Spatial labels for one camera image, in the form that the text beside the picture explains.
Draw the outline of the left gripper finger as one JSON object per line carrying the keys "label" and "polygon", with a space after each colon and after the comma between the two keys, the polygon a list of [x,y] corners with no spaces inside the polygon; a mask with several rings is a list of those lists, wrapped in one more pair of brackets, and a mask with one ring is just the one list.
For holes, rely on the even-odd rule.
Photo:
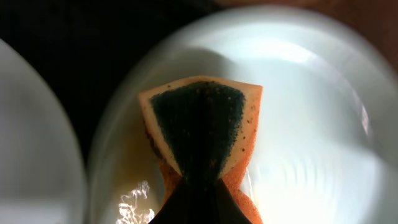
{"label": "left gripper finger", "polygon": [[251,224],[225,183],[194,187],[182,179],[150,224]]}

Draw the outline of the green and yellow sponge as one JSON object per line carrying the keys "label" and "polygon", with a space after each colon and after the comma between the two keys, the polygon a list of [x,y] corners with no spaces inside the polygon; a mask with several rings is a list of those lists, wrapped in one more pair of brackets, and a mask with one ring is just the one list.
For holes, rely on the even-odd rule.
{"label": "green and yellow sponge", "polygon": [[182,179],[194,187],[221,179],[249,221],[262,221],[240,189],[254,151],[261,97],[260,85],[204,76],[139,94],[165,184],[164,204]]}

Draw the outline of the pale green plate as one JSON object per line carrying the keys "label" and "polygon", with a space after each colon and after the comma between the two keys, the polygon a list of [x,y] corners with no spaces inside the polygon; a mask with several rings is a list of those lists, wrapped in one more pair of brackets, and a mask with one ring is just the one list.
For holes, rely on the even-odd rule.
{"label": "pale green plate", "polygon": [[284,6],[230,9],[147,54],[103,116],[89,160],[90,223],[135,223],[165,193],[138,94],[194,75],[263,87],[241,190],[264,223],[397,222],[397,75],[343,24]]}

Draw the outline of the light blue plate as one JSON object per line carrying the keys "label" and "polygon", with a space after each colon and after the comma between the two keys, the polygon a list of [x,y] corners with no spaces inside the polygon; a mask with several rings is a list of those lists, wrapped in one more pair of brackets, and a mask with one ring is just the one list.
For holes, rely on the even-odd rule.
{"label": "light blue plate", "polygon": [[86,177],[68,116],[1,42],[1,223],[84,223]]}

